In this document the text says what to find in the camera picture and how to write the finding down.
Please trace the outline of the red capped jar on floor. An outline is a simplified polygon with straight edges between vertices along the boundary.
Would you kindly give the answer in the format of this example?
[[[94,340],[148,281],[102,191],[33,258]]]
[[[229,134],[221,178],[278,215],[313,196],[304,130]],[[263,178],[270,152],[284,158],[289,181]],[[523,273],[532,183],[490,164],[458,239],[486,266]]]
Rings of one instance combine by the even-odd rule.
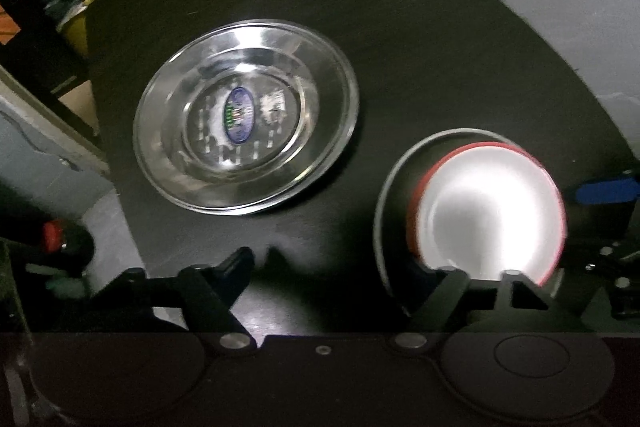
[[[54,219],[43,225],[43,245],[47,253],[56,253],[66,248],[66,221]]]

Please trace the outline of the white ceramic bowl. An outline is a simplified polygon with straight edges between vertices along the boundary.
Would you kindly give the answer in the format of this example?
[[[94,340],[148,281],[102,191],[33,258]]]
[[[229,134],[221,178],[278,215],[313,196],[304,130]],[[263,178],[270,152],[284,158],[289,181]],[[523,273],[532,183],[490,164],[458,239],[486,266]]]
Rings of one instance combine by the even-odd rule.
[[[515,271],[542,285],[566,234],[564,202],[548,171],[521,147],[497,141],[450,150],[424,172],[407,209],[416,259],[474,280]]]

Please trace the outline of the steel plate with sticker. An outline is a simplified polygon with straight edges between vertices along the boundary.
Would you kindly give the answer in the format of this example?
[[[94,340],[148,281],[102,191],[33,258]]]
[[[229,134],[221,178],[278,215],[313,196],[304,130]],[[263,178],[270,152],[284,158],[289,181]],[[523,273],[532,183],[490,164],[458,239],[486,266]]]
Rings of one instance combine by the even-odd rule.
[[[160,66],[138,103],[134,155],[169,202],[250,215],[323,176],[358,113],[357,77],[335,43],[285,20],[240,20]]]

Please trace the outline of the deep steel bowl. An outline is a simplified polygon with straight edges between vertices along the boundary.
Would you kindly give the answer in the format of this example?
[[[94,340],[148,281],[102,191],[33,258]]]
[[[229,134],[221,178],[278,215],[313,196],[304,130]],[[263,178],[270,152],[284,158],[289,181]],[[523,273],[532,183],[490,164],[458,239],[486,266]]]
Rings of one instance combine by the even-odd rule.
[[[480,141],[497,141],[520,147],[495,132],[474,128],[450,129],[414,144],[390,170],[378,196],[373,227],[376,265],[389,291],[392,291],[392,280],[397,279],[399,273],[413,265],[424,265],[410,251],[407,242],[407,209],[412,190],[424,172],[450,150]]]

